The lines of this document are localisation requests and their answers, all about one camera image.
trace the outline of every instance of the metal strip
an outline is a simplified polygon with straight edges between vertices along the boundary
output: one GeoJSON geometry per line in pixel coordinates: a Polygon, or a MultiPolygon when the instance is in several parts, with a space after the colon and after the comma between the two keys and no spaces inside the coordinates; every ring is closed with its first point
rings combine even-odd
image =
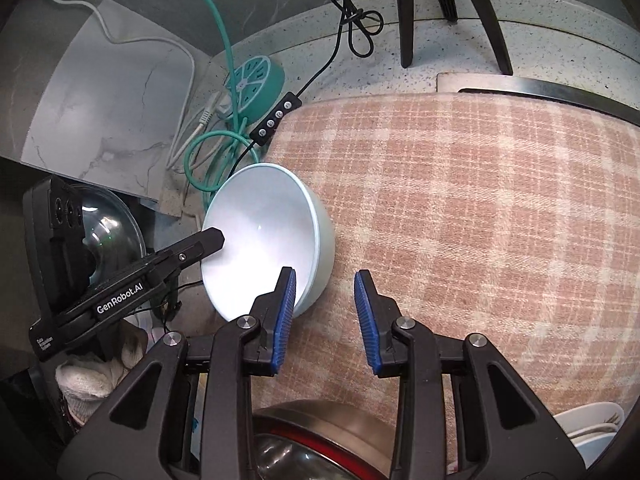
{"type": "Polygon", "coordinates": [[[640,111],[607,97],[572,86],[529,77],[497,74],[439,73],[437,92],[498,93],[547,99],[622,119],[640,126],[640,111]]]}

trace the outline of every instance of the red rim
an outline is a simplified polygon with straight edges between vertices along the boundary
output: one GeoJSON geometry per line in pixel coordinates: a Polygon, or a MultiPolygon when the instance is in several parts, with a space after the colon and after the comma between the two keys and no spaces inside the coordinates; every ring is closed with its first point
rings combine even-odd
{"type": "Polygon", "coordinates": [[[387,478],[371,464],[355,456],[349,451],[336,446],[333,442],[281,420],[254,417],[255,434],[272,434],[288,438],[302,446],[312,449],[326,457],[360,480],[387,480],[387,478]]]}

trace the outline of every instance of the white bowl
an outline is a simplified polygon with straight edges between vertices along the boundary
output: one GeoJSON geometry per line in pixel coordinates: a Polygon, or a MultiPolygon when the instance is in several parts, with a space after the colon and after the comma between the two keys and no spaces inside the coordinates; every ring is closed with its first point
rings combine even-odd
{"type": "Polygon", "coordinates": [[[203,229],[225,236],[221,251],[202,261],[207,295],[225,320],[248,314],[254,299],[271,292],[282,267],[296,271],[293,316],[322,293],[334,266],[335,234],[317,196],[286,168],[247,166],[213,198],[203,229]]]}

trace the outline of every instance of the tied black cable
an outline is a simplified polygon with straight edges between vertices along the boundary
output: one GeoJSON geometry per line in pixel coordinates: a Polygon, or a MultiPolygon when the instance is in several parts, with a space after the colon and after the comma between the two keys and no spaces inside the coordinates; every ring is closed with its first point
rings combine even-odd
{"type": "Polygon", "coordinates": [[[340,9],[340,13],[341,13],[340,23],[338,24],[338,34],[335,39],[334,52],[331,54],[331,57],[324,64],[324,66],[320,70],[318,70],[313,75],[313,77],[309,81],[307,81],[305,85],[300,89],[300,91],[296,94],[297,97],[300,97],[302,92],[304,92],[308,88],[308,86],[311,85],[311,83],[315,81],[315,79],[322,72],[324,72],[324,70],[326,70],[329,65],[331,65],[331,63],[335,59],[335,56],[337,56],[338,54],[338,50],[340,49],[340,37],[342,35],[342,28],[345,25],[349,26],[349,33],[348,33],[349,48],[358,57],[369,57],[371,56],[371,54],[373,54],[374,45],[373,45],[373,40],[371,38],[373,36],[380,34],[380,32],[382,32],[383,27],[385,26],[385,20],[382,18],[382,14],[380,14],[376,10],[358,9],[351,0],[330,0],[330,1],[338,9],[340,9]],[[362,23],[362,20],[366,18],[378,23],[378,26],[375,28],[375,30],[367,30],[365,25],[362,23]],[[367,42],[369,43],[369,49],[364,53],[358,52],[356,50],[356,47],[353,45],[353,26],[354,25],[360,30],[362,35],[366,38],[367,42]]]}

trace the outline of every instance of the green cable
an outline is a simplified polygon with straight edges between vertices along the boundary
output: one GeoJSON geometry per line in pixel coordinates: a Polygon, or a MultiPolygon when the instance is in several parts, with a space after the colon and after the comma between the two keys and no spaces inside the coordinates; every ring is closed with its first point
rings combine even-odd
{"type": "MultiPolygon", "coordinates": [[[[225,47],[225,55],[226,55],[226,66],[229,70],[229,86],[231,90],[231,106],[232,106],[232,119],[233,119],[233,131],[230,130],[211,130],[199,137],[193,139],[187,150],[184,152],[184,175],[189,181],[189,183],[196,189],[202,192],[202,203],[204,210],[206,211],[209,207],[210,200],[217,190],[222,187],[223,175],[225,173],[226,168],[229,167],[231,162],[238,157],[238,148],[244,144],[245,146],[249,146],[250,142],[248,140],[248,136],[244,134],[244,128],[246,127],[246,118],[242,120],[242,124],[240,124],[240,117],[238,114],[238,92],[236,89],[236,70],[234,67],[234,58],[233,51],[231,50],[231,43],[229,41],[229,36],[226,33],[225,24],[222,21],[222,16],[218,12],[218,8],[213,3],[212,0],[204,0],[207,6],[209,7],[211,13],[213,14],[214,19],[216,20],[216,25],[218,26],[218,30],[220,31],[220,35],[222,36],[222,43],[225,47]],[[190,160],[191,155],[193,154],[193,150],[204,140],[207,140],[211,137],[229,137],[229,140],[226,140],[219,150],[214,154],[209,167],[207,168],[207,172],[205,174],[204,180],[202,182],[197,181],[193,177],[193,172],[190,169],[190,160]],[[220,158],[225,154],[225,158],[222,164],[219,164],[220,158]]],[[[254,162],[257,164],[260,162],[260,156],[255,150],[250,150],[251,155],[254,159],[254,162]]]]}

